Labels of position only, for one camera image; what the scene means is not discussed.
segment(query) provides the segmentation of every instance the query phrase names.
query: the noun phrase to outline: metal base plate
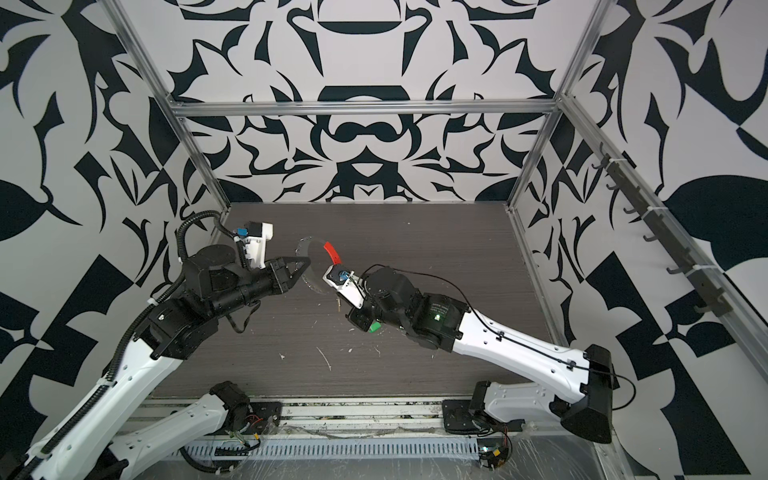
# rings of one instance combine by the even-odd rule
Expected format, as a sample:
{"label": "metal base plate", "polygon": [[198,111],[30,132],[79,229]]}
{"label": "metal base plate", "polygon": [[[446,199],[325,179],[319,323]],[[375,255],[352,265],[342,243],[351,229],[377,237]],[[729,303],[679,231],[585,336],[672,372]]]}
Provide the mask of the metal base plate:
{"label": "metal base plate", "polygon": [[[485,430],[479,428],[469,413],[470,400],[443,400],[442,421],[446,432],[454,435],[479,435]],[[508,432],[522,432],[524,419],[507,422]]]}

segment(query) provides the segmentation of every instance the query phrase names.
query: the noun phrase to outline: red plastic piece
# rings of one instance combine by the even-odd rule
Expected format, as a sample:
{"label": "red plastic piece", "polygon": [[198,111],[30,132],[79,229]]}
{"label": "red plastic piece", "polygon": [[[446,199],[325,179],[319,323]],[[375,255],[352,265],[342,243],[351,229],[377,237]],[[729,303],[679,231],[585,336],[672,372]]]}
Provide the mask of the red plastic piece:
{"label": "red plastic piece", "polygon": [[323,248],[326,249],[326,252],[331,256],[331,260],[333,260],[334,265],[338,265],[341,263],[341,257],[339,257],[339,254],[336,253],[336,249],[333,248],[333,245],[331,245],[330,242],[326,242],[325,245],[323,245]]}

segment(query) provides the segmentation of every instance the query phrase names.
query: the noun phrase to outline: plastic wrap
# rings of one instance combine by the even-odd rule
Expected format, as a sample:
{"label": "plastic wrap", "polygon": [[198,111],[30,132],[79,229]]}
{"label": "plastic wrap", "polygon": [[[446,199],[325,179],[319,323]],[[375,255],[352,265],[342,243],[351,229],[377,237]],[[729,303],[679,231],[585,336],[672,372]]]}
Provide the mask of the plastic wrap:
{"label": "plastic wrap", "polygon": [[[266,447],[273,439],[264,439]],[[242,461],[233,472],[221,477],[233,480],[327,480],[358,479],[525,479],[525,480],[599,480],[605,478],[594,444],[560,432],[537,432],[527,425],[522,433],[511,437],[509,460],[490,471],[466,455],[424,453],[418,458],[327,458],[281,459],[262,458]],[[204,480],[211,474],[196,472],[177,459],[158,462],[144,472],[143,480]]]}

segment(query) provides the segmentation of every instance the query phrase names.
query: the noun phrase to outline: white cable clip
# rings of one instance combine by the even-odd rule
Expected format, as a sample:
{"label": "white cable clip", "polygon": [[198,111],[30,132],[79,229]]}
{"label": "white cable clip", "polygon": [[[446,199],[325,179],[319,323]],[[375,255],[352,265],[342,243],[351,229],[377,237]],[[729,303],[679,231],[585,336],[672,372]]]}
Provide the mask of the white cable clip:
{"label": "white cable clip", "polygon": [[33,451],[35,451],[35,454],[33,456],[41,460],[48,460],[49,458],[51,458],[52,454],[47,453],[43,455],[43,453],[41,452],[42,449],[43,449],[43,445],[33,447]]}
{"label": "white cable clip", "polygon": [[117,382],[114,380],[107,380],[104,377],[101,377],[99,380],[96,380],[96,386],[106,385],[108,387],[113,387],[115,383]]}
{"label": "white cable clip", "polygon": [[[230,466],[229,466],[229,467],[226,469],[226,471],[227,471],[227,472],[229,472],[229,473],[232,473],[232,472],[234,472],[234,470],[235,470],[235,467],[234,467],[234,465],[230,465]],[[214,472],[214,475],[221,475],[221,467],[219,467],[219,468],[217,468],[217,469],[216,469],[216,471]]]}
{"label": "white cable clip", "polygon": [[703,269],[705,269],[705,268],[713,268],[713,269],[715,269],[715,270],[718,270],[718,271],[720,271],[720,268],[719,268],[717,265],[699,265],[699,264],[697,263],[696,265],[693,265],[693,266],[690,268],[690,270],[688,270],[688,271],[685,273],[685,276],[689,276],[689,275],[691,275],[692,273],[694,273],[694,272],[697,272],[697,271],[699,271],[699,270],[703,270]]}
{"label": "white cable clip", "polygon": [[640,215],[640,220],[645,220],[645,216],[654,210],[669,210],[669,209],[666,207],[648,207],[645,209],[645,212],[642,215]]}

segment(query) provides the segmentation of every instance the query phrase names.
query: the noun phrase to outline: cable tie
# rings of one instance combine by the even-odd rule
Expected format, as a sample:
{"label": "cable tie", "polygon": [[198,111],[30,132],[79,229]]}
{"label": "cable tie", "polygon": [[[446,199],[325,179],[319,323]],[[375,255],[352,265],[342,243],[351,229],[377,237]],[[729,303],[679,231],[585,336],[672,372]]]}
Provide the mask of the cable tie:
{"label": "cable tie", "polygon": [[114,380],[107,380],[104,377],[101,377],[99,380],[96,380],[96,386],[106,385],[106,386],[109,386],[109,387],[113,387],[115,383],[117,383],[117,382],[114,381]]}
{"label": "cable tie", "polygon": [[42,448],[43,448],[43,445],[40,445],[39,447],[35,448],[37,450],[37,452],[35,453],[34,456],[39,458],[39,459],[41,459],[41,460],[48,460],[49,458],[51,458],[52,454],[51,453],[44,454],[42,452]]}

